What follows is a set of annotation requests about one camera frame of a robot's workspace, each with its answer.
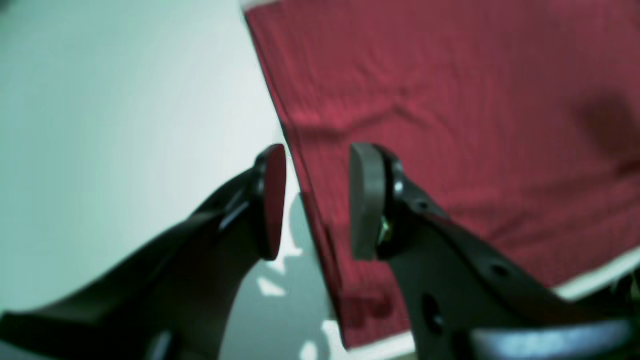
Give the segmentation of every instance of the red fabric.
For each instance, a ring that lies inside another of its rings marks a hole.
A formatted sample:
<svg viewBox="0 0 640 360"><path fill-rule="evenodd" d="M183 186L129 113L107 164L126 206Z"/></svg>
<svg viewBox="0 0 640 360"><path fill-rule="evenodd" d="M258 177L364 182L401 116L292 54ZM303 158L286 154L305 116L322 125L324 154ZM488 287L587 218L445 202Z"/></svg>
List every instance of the red fabric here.
<svg viewBox="0 0 640 360"><path fill-rule="evenodd" d="M352 142L387 146L547 286L640 244L640 3L297 0L246 14L344 343L409 329L351 259Z"/></svg>

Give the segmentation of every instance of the black plastic arm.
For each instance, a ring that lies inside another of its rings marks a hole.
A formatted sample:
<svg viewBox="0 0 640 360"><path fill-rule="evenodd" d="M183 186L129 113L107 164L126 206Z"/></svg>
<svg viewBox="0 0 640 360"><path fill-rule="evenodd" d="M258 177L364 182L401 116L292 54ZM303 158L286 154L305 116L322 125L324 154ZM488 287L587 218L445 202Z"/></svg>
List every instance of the black plastic arm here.
<svg viewBox="0 0 640 360"><path fill-rule="evenodd" d="M626 359L635 318L569 304L456 225L390 151L354 143L353 255L386 261L403 293L420 360Z"/></svg>
<svg viewBox="0 0 640 360"><path fill-rule="evenodd" d="M0 342L62 360L217 359L245 275L278 255L285 186L284 146L273 145L85 289L37 311L5 313Z"/></svg>

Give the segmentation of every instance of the red cloth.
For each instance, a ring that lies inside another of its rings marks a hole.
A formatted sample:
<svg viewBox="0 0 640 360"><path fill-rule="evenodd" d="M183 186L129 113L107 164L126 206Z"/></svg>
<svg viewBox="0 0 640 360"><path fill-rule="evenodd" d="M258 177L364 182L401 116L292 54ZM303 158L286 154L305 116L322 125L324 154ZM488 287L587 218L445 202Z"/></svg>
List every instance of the red cloth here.
<svg viewBox="0 0 640 360"><path fill-rule="evenodd" d="M349 244L352 142L387 146L547 286L640 245L640 3L283 0L246 14L345 346L409 329Z"/></svg>

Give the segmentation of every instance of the white surface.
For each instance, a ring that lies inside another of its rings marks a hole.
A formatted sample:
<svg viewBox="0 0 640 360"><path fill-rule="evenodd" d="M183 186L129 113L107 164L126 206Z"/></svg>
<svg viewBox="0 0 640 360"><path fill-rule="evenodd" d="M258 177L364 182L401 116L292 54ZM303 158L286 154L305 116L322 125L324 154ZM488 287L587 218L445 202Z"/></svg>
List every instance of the white surface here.
<svg viewBox="0 0 640 360"><path fill-rule="evenodd" d="M0 10L0 309L77 290L276 142L284 138L236 0L14 0ZM221 358L412 352L409 334L344 350L291 162L287 185L281 256L245 280Z"/></svg>

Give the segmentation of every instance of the wrinkled fabric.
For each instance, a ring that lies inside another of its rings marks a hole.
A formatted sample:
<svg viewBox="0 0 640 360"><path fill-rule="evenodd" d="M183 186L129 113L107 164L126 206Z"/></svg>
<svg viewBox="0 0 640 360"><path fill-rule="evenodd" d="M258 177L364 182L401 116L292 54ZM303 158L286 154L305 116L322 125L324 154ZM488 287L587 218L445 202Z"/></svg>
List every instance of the wrinkled fabric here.
<svg viewBox="0 0 640 360"><path fill-rule="evenodd" d="M284 0L246 14L346 347L410 328L351 258L353 142L546 286L640 244L640 3Z"/></svg>

